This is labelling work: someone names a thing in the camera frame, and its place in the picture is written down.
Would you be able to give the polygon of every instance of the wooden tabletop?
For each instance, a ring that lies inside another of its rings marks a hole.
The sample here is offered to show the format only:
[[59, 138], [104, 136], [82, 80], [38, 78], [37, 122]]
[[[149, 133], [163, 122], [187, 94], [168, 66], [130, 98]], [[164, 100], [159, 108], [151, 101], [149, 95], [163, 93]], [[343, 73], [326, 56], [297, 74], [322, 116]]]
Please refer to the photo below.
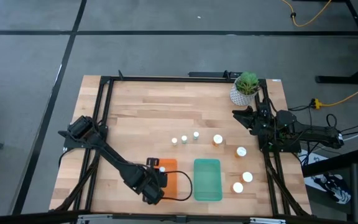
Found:
[[[84, 76], [73, 121], [81, 115], [92, 116], [100, 76]], [[267, 80], [269, 97], [276, 109], [285, 110], [287, 103], [280, 80]], [[93, 212], [271, 216], [269, 188], [263, 155], [257, 137], [251, 136], [232, 117], [232, 110], [245, 107], [234, 105], [229, 98], [231, 83], [189, 82], [114, 82], [108, 116], [107, 142], [128, 161], [145, 164], [146, 158], [176, 159], [178, 170], [193, 178], [195, 159], [219, 159], [223, 199], [219, 202], [198, 202], [191, 197], [185, 202], [162, 200], [147, 205], [122, 181], [118, 171], [103, 158], [100, 161], [92, 201]], [[200, 133], [192, 140], [194, 131]], [[224, 142], [214, 147], [211, 142], [220, 134]], [[171, 138], [189, 137], [188, 144], [172, 146]], [[245, 158], [236, 159], [239, 146], [247, 149]], [[62, 159], [50, 208], [59, 206], [78, 182], [84, 149], [69, 152]], [[299, 161], [290, 153], [281, 153], [285, 183], [296, 201], [311, 212]], [[254, 179], [244, 184], [241, 194], [231, 192], [231, 185], [243, 172]], [[190, 191], [184, 175], [178, 177], [178, 198]], [[81, 199], [85, 206], [88, 186]], [[276, 186], [279, 211], [281, 195]]]

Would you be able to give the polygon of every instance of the translucent green container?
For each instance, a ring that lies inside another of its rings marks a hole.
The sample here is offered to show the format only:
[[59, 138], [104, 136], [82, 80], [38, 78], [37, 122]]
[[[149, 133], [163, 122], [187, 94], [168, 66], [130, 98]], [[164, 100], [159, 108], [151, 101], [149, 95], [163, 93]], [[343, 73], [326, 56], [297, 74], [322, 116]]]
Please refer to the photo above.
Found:
[[222, 200], [221, 163], [217, 159], [194, 160], [194, 198], [197, 201]]

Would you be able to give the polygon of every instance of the green plant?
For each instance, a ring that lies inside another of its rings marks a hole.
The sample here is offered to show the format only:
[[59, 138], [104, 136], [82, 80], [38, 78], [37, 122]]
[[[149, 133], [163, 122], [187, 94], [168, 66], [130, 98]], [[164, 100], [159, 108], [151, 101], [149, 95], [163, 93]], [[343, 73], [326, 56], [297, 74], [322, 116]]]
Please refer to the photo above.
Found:
[[237, 90], [244, 95], [252, 95], [259, 90], [259, 81], [255, 73], [243, 72], [236, 81]]

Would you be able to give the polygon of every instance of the yellow cable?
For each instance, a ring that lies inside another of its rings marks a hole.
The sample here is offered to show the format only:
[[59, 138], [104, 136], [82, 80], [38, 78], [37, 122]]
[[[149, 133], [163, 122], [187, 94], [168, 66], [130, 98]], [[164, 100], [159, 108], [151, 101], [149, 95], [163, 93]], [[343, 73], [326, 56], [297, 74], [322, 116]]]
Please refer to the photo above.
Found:
[[[287, 5], [290, 7], [291, 12], [294, 13], [293, 8], [292, 8], [292, 6], [291, 6], [290, 3], [288, 3], [286, 0], [281, 0], [281, 1], [283, 1], [285, 4], [287, 4]], [[295, 21], [295, 16], [292, 16], [292, 22], [293, 22], [294, 25], [296, 25], [297, 27], [304, 27], [304, 26], [309, 25], [311, 22], [313, 22], [315, 19], [317, 19], [317, 17], [320, 16], [320, 14], [324, 12], [324, 10], [326, 10], [327, 6], [329, 5], [329, 3], [331, 3], [331, 1], [332, 1], [332, 0], [329, 0], [329, 1], [327, 2], [327, 4], [326, 4], [326, 5], [317, 13], [317, 15], [315, 15], [314, 18], [312, 18], [309, 22], [307, 22], [307, 23], [305, 23], [305, 24], [302, 24], [302, 25], [298, 25], [298, 24], [296, 23], [296, 21]]]
[[353, 93], [352, 95], [350, 95], [350, 96], [346, 97], [345, 99], [343, 99], [343, 100], [341, 100], [341, 101], [336, 102], [336, 103], [331, 103], [331, 104], [328, 104], [328, 105], [326, 105], [326, 104], [324, 104], [324, 103], [321, 103], [321, 104], [320, 104], [320, 106], [335, 106], [335, 105], [338, 105], [338, 104], [340, 104], [340, 103], [345, 102], [346, 100], [348, 100], [348, 99], [352, 98], [353, 96], [356, 96], [357, 94], [358, 94], [358, 91], [357, 91], [357, 92], [355, 92], [355, 93]]

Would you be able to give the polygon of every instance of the white pot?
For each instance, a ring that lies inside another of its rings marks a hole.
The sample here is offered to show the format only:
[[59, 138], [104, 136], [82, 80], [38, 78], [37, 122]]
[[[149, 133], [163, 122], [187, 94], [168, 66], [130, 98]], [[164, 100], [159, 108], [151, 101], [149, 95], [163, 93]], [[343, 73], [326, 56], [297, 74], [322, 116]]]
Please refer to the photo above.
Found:
[[248, 105], [250, 105], [252, 103], [252, 100], [254, 100], [255, 95], [258, 94], [258, 92], [255, 92], [252, 95], [244, 95], [244, 94], [240, 93], [236, 88], [236, 82], [237, 82], [238, 79], [239, 78], [237, 78], [234, 81], [234, 84], [231, 87], [230, 99], [235, 105], [248, 106]]

